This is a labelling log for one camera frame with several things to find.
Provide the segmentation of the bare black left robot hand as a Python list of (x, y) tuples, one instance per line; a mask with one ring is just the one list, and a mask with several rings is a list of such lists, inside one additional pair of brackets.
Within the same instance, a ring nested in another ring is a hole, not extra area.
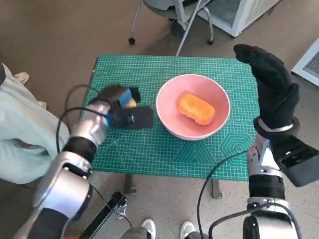
[(90, 104), (106, 102), (110, 106), (117, 105), (122, 108), (136, 107), (141, 101), (141, 94), (138, 87), (126, 87), (122, 85), (110, 85), (90, 101)]

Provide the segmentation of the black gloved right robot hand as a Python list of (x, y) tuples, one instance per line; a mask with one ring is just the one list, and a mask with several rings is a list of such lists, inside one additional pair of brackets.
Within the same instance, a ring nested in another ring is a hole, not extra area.
[(258, 46), (237, 44), (236, 59), (251, 67), (257, 81), (260, 118), (270, 129), (291, 125), (299, 102), (299, 84), (292, 82), (282, 60)]

